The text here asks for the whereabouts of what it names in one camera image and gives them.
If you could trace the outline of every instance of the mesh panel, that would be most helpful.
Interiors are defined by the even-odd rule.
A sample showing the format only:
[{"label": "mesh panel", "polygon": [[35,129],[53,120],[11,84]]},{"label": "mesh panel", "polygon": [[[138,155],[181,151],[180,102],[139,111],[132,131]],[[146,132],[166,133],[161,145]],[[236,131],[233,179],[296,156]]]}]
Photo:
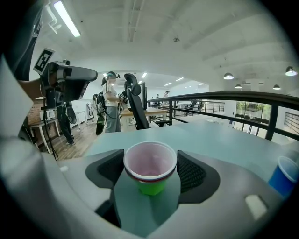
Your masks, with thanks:
[{"label": "mesh panel", "polygon": [[206,177],[202,167],[181,157],[178,158],[177,171],[181,179],[181,193],[201,185]]}]

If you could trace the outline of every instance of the cable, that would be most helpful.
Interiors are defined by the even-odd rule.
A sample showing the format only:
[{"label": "cable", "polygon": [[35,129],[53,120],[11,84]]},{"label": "cable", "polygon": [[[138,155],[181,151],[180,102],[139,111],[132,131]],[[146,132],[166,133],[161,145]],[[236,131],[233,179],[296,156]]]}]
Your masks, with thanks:
[{"label": "cable", "polygon": [[[46,98],[43,98],[43,107],[46,106]],[[46,126],[45,130],[46,130],[46,134],[47,134],[47,137],[48,137],[48,140],[49,140],[49,143],[50,143],[50,146],[51,146],[51,149],[52,149],[52,153],[53,153],[53,156],[55,158],[56,161],[59,160],[59,156],[58,154],[56,153],[56,151],[54,150],[53,148],[53,145],[52,145],[52,139],[51,139],[51,129],[50,129],[50,126],[49,126],[49,122],[48,122],[48,119],[46,118],[46,110],[44,109],[43,110],[43,126]]]},{"label": "cable", "polygon": [[98,109],[98,104],[97,104],[97,100],[95,101],[95,105],[96,105],[96,107],[97,107],[97,115],[99,114],[99,111],[101,110],[101,108],[103,108],[103,110],[104,110],[104,112],[105,112],[105,114],[108,116],[108,117],[110,117],[110,118],[112,118],[112,119],[117,119],[120,115],[121,115],[121,112],[122,112],[122,110],[120,109],[120,112],[119,112],[119,114],[118,114],[118,116],[116,116],[116,118],[113,118],[113,117],[111,117],[108,113],[107,113],[107,111],[106,111],[106,107],[104,107],[103,106],[103,104],[101,103],[101,108],[100,109]]}]

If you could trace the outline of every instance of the striped shirt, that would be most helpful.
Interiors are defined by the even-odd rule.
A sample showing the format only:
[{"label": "striped shirt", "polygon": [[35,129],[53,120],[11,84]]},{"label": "striped shirt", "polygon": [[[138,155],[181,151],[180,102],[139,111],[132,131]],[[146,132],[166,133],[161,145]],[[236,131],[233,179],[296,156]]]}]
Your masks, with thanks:
[{"label": "striped shirt", "polygon": [[103,84],[102,91],[103,91],[103,95],[104,95],[104,99],[105,99],[105,105],[117,107],[118,103],[116,101],[109,101],[106,98],[106,92],[110,92],[112,96],[117,97],[117,92],[115,91],[113,86],[111,84],[109,84],[108,82],[106,82],[105,84]]}]

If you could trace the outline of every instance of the black office chair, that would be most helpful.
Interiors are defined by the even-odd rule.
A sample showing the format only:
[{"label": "black office chair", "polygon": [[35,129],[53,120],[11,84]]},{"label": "black office chair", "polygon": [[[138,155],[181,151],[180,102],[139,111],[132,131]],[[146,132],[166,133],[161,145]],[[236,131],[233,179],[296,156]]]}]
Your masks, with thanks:
[{"label": "black office chair", "polygon": [[[136,129],[148,129],[150,125],[146,119],[141,99],[139,94],[141,93],[141,87],[137,83],[137,79],[132,74],[125,74],[125,91],[127,92],[127,96],[130,102],[130,106],[136,121]],[[155,121],[155,124],[159,125],[159,127],[163,127],[164,124],[171,123],[171,120],[159,120]]]},{"label": "black office chair", "polygon": [[195,105],[196,105],[196,101],[194,100],[194,101],[192,101],[192,103],[189,105],[189,107],[188,106],[185,106],[185,110],[193,110],[194,109],[194,107],[195,107]]}]

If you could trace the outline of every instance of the black railing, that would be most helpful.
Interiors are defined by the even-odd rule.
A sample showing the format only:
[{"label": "black railing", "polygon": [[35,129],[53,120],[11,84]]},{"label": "black railing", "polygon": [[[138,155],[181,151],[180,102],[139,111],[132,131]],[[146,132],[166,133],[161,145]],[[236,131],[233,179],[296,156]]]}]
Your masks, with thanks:
[{"label": "black railing", "polygon": [[[169,104],[149,105],[149,107],[153,107],[153,108],[161,108],[161,107],[168,107],[168,106]],[[207,113],[224,112],[224,102],[202,101],[202,100],[185,100],[184,102],[175,101],[173,102],[173,108],[194,110],[194,111],[207,112]],[[181,117],[181,116],[183,117],[193,116],[193,113],[176,112],[176,111],[173,112],[173,117]]]},{"label": "black railing", "polygon": [[[263,104],[271,105],[271,113],[269,124],[265,125],[261,122],[257,122],[251,119],[241,119],[221,114],[215,114],[211,112],[202,112],[195,111],[190,109],[179,109],[174,107],[177,101],[193,101],[193,100],[203,100],[203,99],[213,99],[213,100],[235,100],[235,101],[248,101],[248,102],[257,102]],[[282,94],[273,94],[273,93],[265,93],[265,92],[251,92],[251,91],[221,91],[221,92],[209,92],[209,93],[197,93],[197,94],[189,94],[189,95],[179,95],[167,98],[159,98],[159,99],[151,99],[148,100],[149,106],[151,102],[168,102],[164,104],[166,106],[158,106],[155,107],[160,109],[165,109],[169,111],[169,120],[178,120],[183,123],[188,123],[185,120],[178,119],[173,117],[175,112],[188,112],[194,114],[203,114],[207,116],[217,117],[225,120],[232,120],[240,123],[245,123],[251,126],[255,126],[262,129],[267,130],[267,134],[265,139],[272,140],[273,134],[278,133],[299,141],[299,135],[290,133],[288,131],[276,128],[276,121],[278,117],[278,107],[285,107],[293,110],[299,110],[299,100],[297,97],[286,96]]]},{"label": "black railing", "polygon": [[299,115],[285,112],[285,125],[299,134]]}]

